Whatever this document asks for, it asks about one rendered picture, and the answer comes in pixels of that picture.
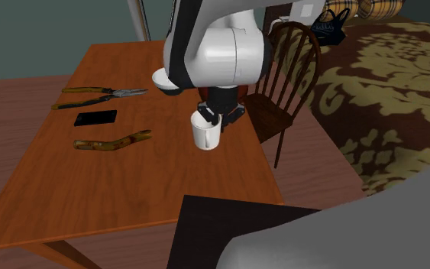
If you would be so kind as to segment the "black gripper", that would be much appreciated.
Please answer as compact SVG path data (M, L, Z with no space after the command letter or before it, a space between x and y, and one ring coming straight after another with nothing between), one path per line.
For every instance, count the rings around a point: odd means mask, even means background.
M245 86L200 87L199 95L202 101L198 104L198 112L208 123L217 125L219 114L224 114L221 133L225 127L235 123L245 113L245 107L240 105L245 96Z

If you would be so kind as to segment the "white mug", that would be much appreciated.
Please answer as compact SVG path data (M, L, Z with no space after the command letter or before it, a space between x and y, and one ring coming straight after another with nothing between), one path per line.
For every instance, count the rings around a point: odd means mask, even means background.
M207 122L201 113L193 112L190 118L192 135L197 148L210 151L219 145L221 136L221 115L218 116L218 123L213 125Z

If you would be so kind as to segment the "dark wooden spindle chair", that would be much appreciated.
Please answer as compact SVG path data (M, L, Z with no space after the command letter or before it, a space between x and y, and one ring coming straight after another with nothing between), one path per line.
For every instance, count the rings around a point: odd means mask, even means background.
M286 129L291 127L318 82L322 52L314 33L299 22L276 24L268 35L273 60L267 74L244 97L260 143L279 135L277 167Z

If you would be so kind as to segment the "white bowl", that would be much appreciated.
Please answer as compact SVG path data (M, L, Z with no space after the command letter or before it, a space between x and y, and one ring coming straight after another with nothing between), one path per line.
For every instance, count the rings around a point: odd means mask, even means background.
M159 68L157 71L155 71L152 75L152 80L154 82L154 85L159 88L160 90L176 90L179 89L177 85L175 85L167 75L167 72L164 67Z

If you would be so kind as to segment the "brown wooden stick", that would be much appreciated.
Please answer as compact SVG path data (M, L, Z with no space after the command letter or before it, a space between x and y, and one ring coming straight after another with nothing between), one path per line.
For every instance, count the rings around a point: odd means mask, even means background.
M116 151L128 145L151 138L151 130L143 130L115 141L81 141L75 140L73 147L77 150Z

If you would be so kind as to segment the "black robot stand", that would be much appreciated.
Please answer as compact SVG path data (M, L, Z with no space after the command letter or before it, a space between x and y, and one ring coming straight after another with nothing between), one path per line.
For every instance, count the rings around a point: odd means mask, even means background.
M167 269L215 269L231 239L316 213L316 209L185 195Z

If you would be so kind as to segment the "wooden table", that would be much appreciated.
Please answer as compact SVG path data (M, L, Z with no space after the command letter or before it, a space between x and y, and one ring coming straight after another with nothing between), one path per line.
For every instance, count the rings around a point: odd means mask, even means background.
M283 199L248 117L219 146L199 150L190 116L199 94L164 95L152 82L163 42L93 44L69 86L145 88L99 104L114 123L75 127L77 109L54 110L0 192L0 249L22 247L74 269L99 269L71 238L174 223L186 194L257 203ZM77 150L75 140L151 138L116 151Z

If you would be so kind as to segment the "black phone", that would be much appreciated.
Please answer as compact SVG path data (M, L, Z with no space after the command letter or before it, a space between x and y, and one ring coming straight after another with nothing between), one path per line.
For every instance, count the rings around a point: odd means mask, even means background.
M105 110L97 112L79 113L74 122L74 126L100 125L114 123L117 116L116 110Z

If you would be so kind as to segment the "grey standing pole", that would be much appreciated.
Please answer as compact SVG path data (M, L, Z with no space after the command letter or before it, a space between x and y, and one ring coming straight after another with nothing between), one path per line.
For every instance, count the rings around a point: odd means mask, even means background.
M127 0L136 37L139 41L151 41L143 0Z

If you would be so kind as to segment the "black bag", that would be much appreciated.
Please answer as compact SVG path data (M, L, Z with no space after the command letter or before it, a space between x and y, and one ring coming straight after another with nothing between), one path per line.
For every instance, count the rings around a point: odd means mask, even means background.
M333 17L330 21L321 21L323 14L326 13L323 11L310 27L320 47L339 45L346 37L342 26L350 14L350 9L345 8L338 15L335 15L331 9L328 9L327 12L330 12Z

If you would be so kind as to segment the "yellow plaid pillow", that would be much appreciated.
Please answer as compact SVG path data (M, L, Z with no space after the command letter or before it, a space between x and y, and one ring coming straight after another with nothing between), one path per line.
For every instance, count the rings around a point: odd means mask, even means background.
M359 18L378 21L397 15L406 0L358 0Z
M357 14L359 1L360 0L325 0L323 10L327 11L330 9L335 15L338 15L345 8L349 8L348 19L351 19Z

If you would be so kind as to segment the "bed with brown patterned cover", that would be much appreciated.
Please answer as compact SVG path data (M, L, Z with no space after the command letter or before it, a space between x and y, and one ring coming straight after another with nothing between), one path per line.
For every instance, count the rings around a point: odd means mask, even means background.
M324 46L298 93L338 150L380 193L430 166L430 24L351 25Z

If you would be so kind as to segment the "yellow handled pliers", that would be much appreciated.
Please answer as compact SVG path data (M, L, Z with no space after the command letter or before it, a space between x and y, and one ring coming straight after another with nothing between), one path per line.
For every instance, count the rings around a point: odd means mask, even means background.
M88 105L94 105L101 102L107 102L110 99L114 98L124 98L130 96L143 95L147 93L147 89L112 89L112 88L104 88L104 87L75 87L75 88L64 88L61 90L62 93L81 93L81 92L97 92L104 93L104 96L89 99L86 101L78 101L78 102L67 102L54 104L51 106L52 110L60 110L60 109L72 109L78 108Z

